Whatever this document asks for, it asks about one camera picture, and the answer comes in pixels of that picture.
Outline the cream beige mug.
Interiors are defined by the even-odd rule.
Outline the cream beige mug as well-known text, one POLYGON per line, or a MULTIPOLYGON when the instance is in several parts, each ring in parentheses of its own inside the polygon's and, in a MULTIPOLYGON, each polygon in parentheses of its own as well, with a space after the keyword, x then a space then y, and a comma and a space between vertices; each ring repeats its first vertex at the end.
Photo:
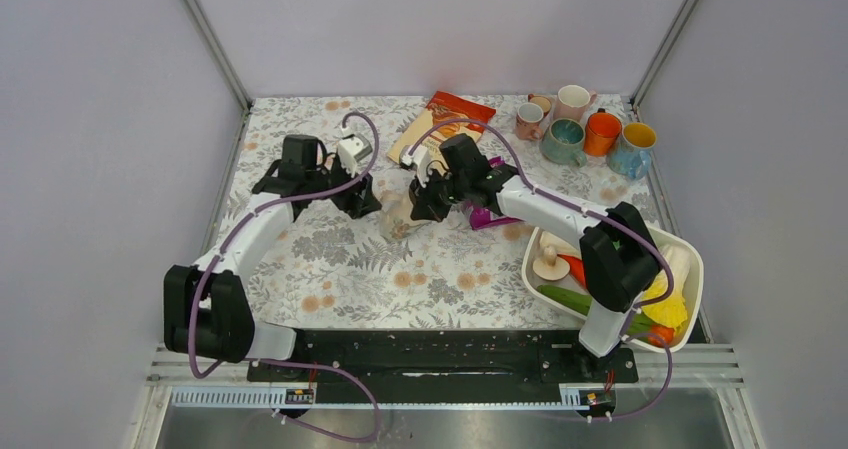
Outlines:
POLYGON ((380 202, 380 234, 389 242, 399 242, 427 224, 426 220, 411 218, 413 204, 407 193, 386 191, 381 195, 380 202))

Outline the green round mug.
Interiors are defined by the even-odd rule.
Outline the green round mug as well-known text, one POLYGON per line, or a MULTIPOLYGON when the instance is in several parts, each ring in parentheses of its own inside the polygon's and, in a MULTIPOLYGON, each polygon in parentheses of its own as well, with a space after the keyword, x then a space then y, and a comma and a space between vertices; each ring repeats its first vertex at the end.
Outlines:
POLYGON ((582 168, 587 164, 585 138, 585 129, 579 122, 556 119, 545 131, 539 149, 542 156, 553 163, 582 168))

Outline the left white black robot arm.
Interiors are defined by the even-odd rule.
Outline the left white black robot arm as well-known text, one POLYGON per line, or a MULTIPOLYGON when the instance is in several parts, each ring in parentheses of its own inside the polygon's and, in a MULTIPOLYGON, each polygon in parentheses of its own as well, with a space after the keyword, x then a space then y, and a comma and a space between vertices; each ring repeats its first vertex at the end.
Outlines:
POLYGON ((296 344, 295 329, 254 320, 246 285, 276 238, 314 200, 329 199, 352 219, 380 209, 365 170, 376 151, 358 135, 327 152, 315 136, 283 140, 282 155, 253 186, 239 222, 189 266, 164 276, 164 343, 176 353, 238 363, 272 359, 288 380, 309 370, 310 354, 296 344))

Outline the blue mug yellow inside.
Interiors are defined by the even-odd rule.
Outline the blue mug yellow inside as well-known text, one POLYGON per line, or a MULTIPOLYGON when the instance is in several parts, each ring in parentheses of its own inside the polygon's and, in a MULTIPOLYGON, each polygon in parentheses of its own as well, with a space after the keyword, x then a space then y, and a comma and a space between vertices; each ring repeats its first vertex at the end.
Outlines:
POLYGON ((657 135, 652 127, 640 122, 629 123, 607 154, 607 165, 629 179, 642 179, 653 163, 651 151, 656 142, 657 135))

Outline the orange mug black handle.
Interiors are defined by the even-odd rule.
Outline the orange mug black handle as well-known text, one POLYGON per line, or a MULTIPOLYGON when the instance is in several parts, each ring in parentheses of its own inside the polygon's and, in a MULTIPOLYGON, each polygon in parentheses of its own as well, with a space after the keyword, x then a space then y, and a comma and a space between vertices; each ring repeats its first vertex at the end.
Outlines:
POLYGON ((584 152, 592 157, 606 156, 623 129, 622 121, 604 108, 591 114, 586 122, 584 152))

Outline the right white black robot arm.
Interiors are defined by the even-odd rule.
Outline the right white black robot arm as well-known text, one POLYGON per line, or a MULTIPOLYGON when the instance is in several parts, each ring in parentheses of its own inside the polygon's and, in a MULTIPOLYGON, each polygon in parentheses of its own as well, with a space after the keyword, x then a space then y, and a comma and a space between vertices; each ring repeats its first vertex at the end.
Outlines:
POLYGON ((611 352, 632 321, 638 297, 669 270, 639 211, 627 203, 604 209, 535 185, 516 164, 492 164, 464 134, 443 142, 439 150, 442 170, 433 167, 421 143, 401 152, 402 167, 416 171, 410 184, 411 219, 440 221, 452 206, 469 202, 577 248, 592 301, 573 365, 583 379, 601 379, 613 367, 611 352))

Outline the light pink mug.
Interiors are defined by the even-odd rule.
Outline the light pink mug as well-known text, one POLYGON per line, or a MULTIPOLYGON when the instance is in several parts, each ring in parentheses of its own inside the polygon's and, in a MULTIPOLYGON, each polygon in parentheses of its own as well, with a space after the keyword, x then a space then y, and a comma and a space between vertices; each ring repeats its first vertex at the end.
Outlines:
POLYGON ((553 119, 570 119, 580 122, 587 109, 596 100, 597 93, 579 85, 560 88, 552 109, 553 119))

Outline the small orange red cup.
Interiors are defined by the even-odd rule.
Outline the small orange red cup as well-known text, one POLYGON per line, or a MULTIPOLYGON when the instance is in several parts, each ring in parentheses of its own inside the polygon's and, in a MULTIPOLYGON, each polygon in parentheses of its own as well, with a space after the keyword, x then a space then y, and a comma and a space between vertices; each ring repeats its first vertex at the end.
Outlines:
POLYGON ((527 96, 527 100, 529 103, 539 106, 544 116, 547 116, 550 113, 553 106, 551 99, 542 94, 529 94, 527 96))

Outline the small salmon pink mug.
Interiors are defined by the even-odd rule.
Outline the small salmon pink mug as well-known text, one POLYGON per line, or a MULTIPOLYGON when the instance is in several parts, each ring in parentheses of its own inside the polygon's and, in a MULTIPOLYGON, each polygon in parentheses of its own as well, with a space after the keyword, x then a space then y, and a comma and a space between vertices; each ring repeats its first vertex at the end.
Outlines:
POLYGON ((541 122, 545 112, 541 106, 533 102, 521 104, 516 113, 514 132, 521 140, 539 141, 543 136, 541 122))

